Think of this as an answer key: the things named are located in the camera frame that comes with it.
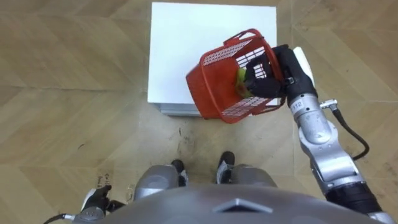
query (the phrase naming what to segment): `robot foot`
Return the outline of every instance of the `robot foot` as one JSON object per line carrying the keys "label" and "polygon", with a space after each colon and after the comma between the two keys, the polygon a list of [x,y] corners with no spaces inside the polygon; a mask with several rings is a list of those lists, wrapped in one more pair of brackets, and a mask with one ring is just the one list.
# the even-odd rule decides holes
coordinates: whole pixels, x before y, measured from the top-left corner
{"label": "robot foot", "polygon": [[231,169],[235,165],[235,155],[230,151],[225,151],[218,163],[216,183],[230,184],[231,183]]}
{"label": "robot foot", "polygon": [[184,163],[179,159],[175,159],[175,160],[173,160],[171,165],[174,166],[178,172],[178,186],[179,187],[187,186],[188,185],[188,174],[187,174],[187,171],[185,170]]}

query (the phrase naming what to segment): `number label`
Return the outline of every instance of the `number label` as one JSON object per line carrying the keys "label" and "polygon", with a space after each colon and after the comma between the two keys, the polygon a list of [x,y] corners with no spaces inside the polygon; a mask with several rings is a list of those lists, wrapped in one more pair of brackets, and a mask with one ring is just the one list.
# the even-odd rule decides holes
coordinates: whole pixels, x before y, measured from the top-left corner
{"label": "number label", "polygon": [[294,115],[296,112],[304,108],[304,103],[301,99],[297,100],[292,104],[290,107],[290,110],[292,111],[292,114]]}

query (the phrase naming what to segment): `plastic basket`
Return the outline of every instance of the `plastic basket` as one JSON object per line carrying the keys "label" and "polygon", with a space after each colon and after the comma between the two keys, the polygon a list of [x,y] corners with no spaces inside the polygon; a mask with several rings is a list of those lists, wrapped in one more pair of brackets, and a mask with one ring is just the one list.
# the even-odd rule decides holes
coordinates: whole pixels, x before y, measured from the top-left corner
{"label": "plastic basket", "polygon": [[[246,116],[280,108],[267,105],[273,99],[243,98],[235,90],[238,68],[266,53],[276,79],[282,81],[278,61],[264,37],[256,29],[243,31],[226,40],[224,46],[205,53],[200,63],[187,75],[187,83],[198,111],[205,119],[222,119],[236,123]],[[255,67],[257,77],[266,77],[262,66]]]}

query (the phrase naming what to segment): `black cable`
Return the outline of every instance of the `black cable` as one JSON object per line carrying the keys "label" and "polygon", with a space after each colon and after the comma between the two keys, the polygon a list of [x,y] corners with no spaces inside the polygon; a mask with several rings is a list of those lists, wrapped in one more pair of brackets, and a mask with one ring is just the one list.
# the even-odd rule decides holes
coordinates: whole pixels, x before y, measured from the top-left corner
{"label": "black cable", "polygon": [[333,115],[335,115],[336,119],[338,120],[338,122],[342,125],[342,127],[347,130],[347,132],[349,132],[354,138],[356,138],[364,147],[365,149],[363,150],[363,152],[359,153],[358,155],[353,157],[354,161],[357,161],[358,159],[364,157],[368,152],[369,152],[369,145],[368,143],[358,134],[356,134],[356,132],[354,130],[352,130],[348,124],[346,123],[346,121],[343,118],[343,115],[341,114],[339,109],[335,109],[332,110]]}
{"label": "black cable", "polygon": [[66,213],[63,213],[63,214],[53,216],[53,217],[49,218],[47,221],[45,221],[43,224],[49,224],[49,223],[52,223],[57,220],[63,220],[63,219],[65,219],[66,215],[67,215]]}

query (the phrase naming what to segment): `white box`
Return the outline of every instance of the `white box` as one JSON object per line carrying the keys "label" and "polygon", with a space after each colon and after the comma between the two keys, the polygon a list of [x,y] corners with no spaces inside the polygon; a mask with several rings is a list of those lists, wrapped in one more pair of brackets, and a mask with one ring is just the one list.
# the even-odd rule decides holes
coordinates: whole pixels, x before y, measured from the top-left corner
{"label": "white box", "polygon": [[152,3],[148,102],[168,115],[199,115],[186,75],[200,57],[255,28],[277,45],[276,7]]}

